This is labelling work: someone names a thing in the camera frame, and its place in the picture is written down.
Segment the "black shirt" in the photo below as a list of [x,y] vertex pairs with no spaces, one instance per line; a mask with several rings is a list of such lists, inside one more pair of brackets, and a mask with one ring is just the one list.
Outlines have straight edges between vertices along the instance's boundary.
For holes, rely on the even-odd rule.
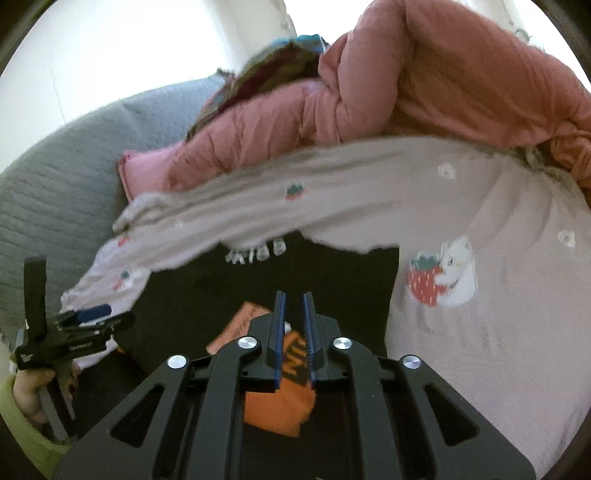
[[245,301],[272,310],[277,290],[287,293],[286,321],[302,332],[302,298],[310,291],[317,313],[385,356],[397,272],[398,248],[360,254],[316,244],[299,232],[252,249],[220,244],[180,268],[153,273],[133,306],[134,327],[116,340],[150,373],[171,355],[207,355],[206,346]]

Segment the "pile of clothes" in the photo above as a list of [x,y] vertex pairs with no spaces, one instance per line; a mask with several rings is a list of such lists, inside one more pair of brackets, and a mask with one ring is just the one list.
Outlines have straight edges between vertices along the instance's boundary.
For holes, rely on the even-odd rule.
[[314,37],[274,45],[245,74],[228,76],[187,139],[162,151],[151,172],[144,164],[141,179],[129,181],[142,161],[124,158],[128,197],[189,190],[298,147],[383,134],[501,149],[543,144],[581,188],[591,187],[589,93],[560,61],[464,6],[376,0],[354,30],[324,47]]

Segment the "strawberry print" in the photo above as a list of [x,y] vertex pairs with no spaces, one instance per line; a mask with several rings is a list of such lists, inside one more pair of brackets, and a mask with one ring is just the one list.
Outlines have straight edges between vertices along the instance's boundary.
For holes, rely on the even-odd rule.
[[407,273],[408,288],[413,296],[430,307],[437,306],[437,296],[447,293],[446,285],[435,284],[435,275],[443,273],[443,269],[437,265],[430,270],[415,270],[411,267]]
[[129,242],[129,235],[122,236],[119,241],[117,242],[118,247],[124,246],[127,242]]
[[304,188],[303,184],[294,183],[287,187],[285,191],[285,199],[292,202],[293,200],[302,198],[306,193],[308,193],[308,190]]
[[438,255],[418,254],[406,280],[413,297],[429,307],[457,307],[473,299],[478,283],[467,237],[443,244]]

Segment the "hand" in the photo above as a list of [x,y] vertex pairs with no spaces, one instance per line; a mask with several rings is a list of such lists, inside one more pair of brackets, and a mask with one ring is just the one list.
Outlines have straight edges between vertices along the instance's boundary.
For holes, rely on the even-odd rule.
[[47,415],[41,408],[37,390],[55,376],[56,373],[50,369],[20,370],[14,381],[12,396],[22,414],[36,428],[47,423]]

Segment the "gray blanket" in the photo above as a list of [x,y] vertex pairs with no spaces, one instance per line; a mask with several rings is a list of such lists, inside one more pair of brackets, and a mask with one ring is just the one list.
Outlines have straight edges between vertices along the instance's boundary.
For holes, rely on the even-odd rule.
[[116,162],[186,134],[222,80],[171,85],[112,103],[50,135],[0,174],[0,332],[24,325],[23,260],[47,256],[48,313],[92,265],[127,204]]

